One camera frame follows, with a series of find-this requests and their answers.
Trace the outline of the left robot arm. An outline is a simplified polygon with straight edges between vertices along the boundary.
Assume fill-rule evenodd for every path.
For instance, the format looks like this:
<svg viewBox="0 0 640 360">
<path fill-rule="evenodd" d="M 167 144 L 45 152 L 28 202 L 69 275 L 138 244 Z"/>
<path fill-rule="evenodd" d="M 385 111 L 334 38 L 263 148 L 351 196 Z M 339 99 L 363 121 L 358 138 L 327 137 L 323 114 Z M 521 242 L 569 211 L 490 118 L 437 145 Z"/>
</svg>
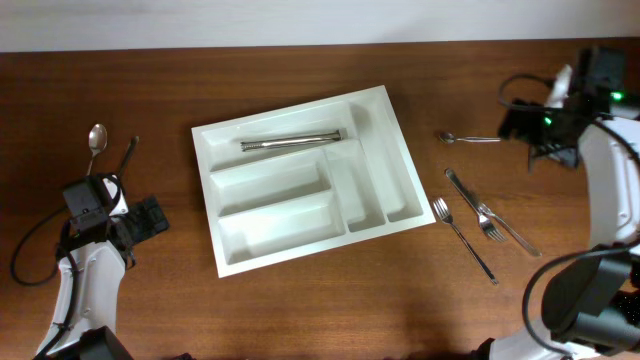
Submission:
<svg viewBox="0 0 640 360">
<path fill-rule="evenodd" d="M 117 299 L 134 247 L 169 229 L 157 198 L 129 206 L 114 173 L 90 175 L 64 188 L 71 216 L 56 249 L 60 288 L 37 359 L 129 359 L 115 335 Z"/>
</svg>

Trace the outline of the silver fork short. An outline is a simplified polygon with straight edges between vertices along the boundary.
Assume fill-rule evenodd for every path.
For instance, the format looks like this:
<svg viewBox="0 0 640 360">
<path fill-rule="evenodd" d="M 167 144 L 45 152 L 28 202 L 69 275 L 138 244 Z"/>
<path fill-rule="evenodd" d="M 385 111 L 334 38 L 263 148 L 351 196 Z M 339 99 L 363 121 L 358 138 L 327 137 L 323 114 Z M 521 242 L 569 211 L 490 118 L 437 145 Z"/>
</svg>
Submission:
<svg viewBox="0 0 640 360">
<path fill-rule="evenodd" d="M 478 220 L 478 225 L 484 235 L 496 242 L 504 243 L 506 241 L 506 237 L 494 226 L 491 220 L 481 212 L 479 207 L 479 202 L 474 198 L 471 192 L 462 184 L 462 182 L 457 177 L 456 173 L 447 168 L 444 171 L 445 176 L 449 179 L 454 188 L 459 192 L 459 194 L 465 199 L 467 204 L 473 209 L 476 213 L 476 217 Z"/>
</svg>

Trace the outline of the silver fork long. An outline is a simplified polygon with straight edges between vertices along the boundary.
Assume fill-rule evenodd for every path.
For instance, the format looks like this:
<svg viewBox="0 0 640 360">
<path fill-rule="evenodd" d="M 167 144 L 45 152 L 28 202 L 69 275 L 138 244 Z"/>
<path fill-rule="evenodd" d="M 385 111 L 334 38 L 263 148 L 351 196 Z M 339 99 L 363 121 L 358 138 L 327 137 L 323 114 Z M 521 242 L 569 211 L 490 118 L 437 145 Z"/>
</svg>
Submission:
<svg viewBox="0 0 640 360">
<path fill-rule="evenodd" d="M 466 237 L 463 235 L 463 233 L 456 226 L 456 224 L 454 223 L 454 218 L 453 218 L 451 212 L 449 211 L 449 208 L 448 208 L 446 202 L 444 201 L 444 199 L 441 198 L 441 197 L 438 197 L 435 201 L 432 202 L 432 205 L 433 205 L 434 210 L 435 210 L 437 216 L 439 217 L 439 219 L 443 223 L 449 225 L 453 229 L 453 231 L 459 237 L 459 239 L 461 240 L 461 242 L 463 243 L 465 248 L 471 254 L 471 256 L 474 259 L 474 261 L 477 263 L 477 265 L 482 269 L 482 271 L 488 277 L 489 281 L 494 286 L 497 286 L 499 284 L 498 279 L 491 272 L 490 268 L 485 264 L 485 262 L 481 259 L 481 257 L 478 255 L 478 253 L 474 250 L 474 248 L 471 246 L 471 244 L 466 239 Z"/>
</svg>

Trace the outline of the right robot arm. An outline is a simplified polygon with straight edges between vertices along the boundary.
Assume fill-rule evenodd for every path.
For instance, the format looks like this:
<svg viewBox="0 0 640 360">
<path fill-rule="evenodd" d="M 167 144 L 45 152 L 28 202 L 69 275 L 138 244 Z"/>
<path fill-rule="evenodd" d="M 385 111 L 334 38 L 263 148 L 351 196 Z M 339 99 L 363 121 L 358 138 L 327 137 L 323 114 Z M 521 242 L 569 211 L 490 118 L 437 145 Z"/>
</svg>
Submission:
<svg viewBox="0 0 640 360">
<path fill-rule="evenodd" d="M 543 265 L 522 300 L 524 327 L 489 339 L 477 359 L 591 359 L 639 350 L 639 98 L 624 89 L 625 54 L 591 47 L 545 80 L 545 103 L 504 101 L 498 135 L 528 161 L 586 169 L 586 251 Z"/>
</svg>

